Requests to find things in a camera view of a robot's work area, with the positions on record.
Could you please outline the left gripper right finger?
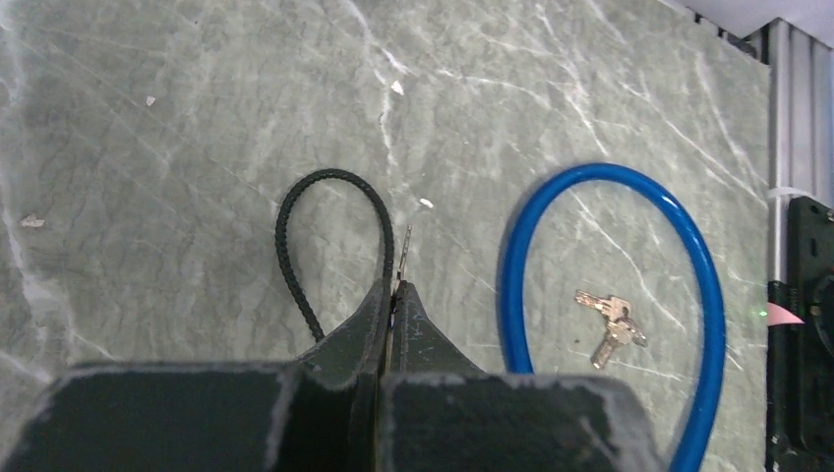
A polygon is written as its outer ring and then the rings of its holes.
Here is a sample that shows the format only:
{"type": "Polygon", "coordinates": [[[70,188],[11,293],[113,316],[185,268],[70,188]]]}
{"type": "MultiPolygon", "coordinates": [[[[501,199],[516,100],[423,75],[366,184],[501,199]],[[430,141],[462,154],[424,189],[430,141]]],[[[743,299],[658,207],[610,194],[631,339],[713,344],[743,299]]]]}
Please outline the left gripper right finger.
{"type": "Polygon", "coordinates": [[[385,471],[661,471],[632,389],[600,376],[489,374],[400,284],[381,393],[385,471]]]}

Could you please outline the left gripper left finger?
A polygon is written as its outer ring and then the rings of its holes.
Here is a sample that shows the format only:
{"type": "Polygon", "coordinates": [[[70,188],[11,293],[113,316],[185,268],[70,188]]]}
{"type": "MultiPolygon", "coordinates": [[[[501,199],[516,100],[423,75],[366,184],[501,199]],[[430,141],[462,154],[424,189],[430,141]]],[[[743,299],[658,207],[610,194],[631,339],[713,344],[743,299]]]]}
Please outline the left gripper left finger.
{"type": "Polygon", "coordinates": [[[37,398],[5,471],[371,471],[389,290],[289,362],[85,363],[37,398]]]}

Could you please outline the blue cable lock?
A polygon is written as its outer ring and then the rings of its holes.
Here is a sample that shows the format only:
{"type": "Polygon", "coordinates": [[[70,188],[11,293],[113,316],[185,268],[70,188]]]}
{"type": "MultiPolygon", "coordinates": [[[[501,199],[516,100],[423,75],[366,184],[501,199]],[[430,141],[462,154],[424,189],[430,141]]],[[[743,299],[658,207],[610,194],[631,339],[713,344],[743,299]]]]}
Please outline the blue cable lock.
{"type": "Polygon", "coordinates": [[[607,371],[684,387],[667,400],[670,467],[702,468],[725,384],[726,303],[700,228],[669,190],[610,162],[543,177],[513,211],[496,290],[506,368],[515,374],[553,372],[559,357],[546,348],[577,334],[568,368],[593,352],[599,315],[579,307],[575,291],[629,301],[647,345],[621,349],[607,371]]]}

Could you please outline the black cable padlock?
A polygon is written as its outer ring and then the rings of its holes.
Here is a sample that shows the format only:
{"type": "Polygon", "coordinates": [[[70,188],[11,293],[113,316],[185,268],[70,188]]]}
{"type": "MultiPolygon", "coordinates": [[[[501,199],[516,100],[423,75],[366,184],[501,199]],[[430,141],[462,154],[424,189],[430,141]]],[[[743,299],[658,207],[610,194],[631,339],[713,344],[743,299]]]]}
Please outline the black cable padlock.
{"type": "Polygon", "coordinates": [[[383,197],[359,175],[338,168],[298,180],[281,202],[274,227],[278,267],[287,290],[316,342],[326,336],[316,311],[335,308],[326,281],[381,280],[390,288],[394,232],[383,197]]]}

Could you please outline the silver lock keys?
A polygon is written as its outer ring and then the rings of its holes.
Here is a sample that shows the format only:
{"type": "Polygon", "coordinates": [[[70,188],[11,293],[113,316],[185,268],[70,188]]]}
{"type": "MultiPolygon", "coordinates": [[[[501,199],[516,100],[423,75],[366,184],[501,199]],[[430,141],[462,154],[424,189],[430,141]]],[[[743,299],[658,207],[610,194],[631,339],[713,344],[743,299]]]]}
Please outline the silver lock keys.
{"type": "Polygon", "coordinates": [[[583,290],[577,290],[574,301],[598,311],[605,321],[602,341],[590,357],[591,364],[598,370],[604,369],[614,352],[622,346],[636,344],[646,347],[648,340],[641,328],[631,317],[631,303],[618,296],[598,297],[583,290]]]}

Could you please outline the small silver padlock key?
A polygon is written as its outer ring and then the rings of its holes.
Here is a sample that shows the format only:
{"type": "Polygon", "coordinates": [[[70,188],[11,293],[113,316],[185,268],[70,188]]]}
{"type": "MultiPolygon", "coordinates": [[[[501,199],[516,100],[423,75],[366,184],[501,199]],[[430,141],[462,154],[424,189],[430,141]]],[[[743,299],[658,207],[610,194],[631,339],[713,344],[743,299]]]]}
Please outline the small silver padlock key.
{"type": "Polygon", "coordinates": [[[403,275],[404,275],[404,272],[405,272],[406,261],[407,261],[407,255],[408,255],[409,247],[410,247],[411,234],[412,234],[412,225],[408,224],[406,226],[406,231],[405,231],[405,235],[404,235],[404,238],[403,238],[403,245],[402,245],[402,249],[401,249],[401,252],[400,252],[399,264],[398,264],[397,271],[396,271],[395,286],[398,286],[401,283],[401,280],[403,279],[403,275]]]}

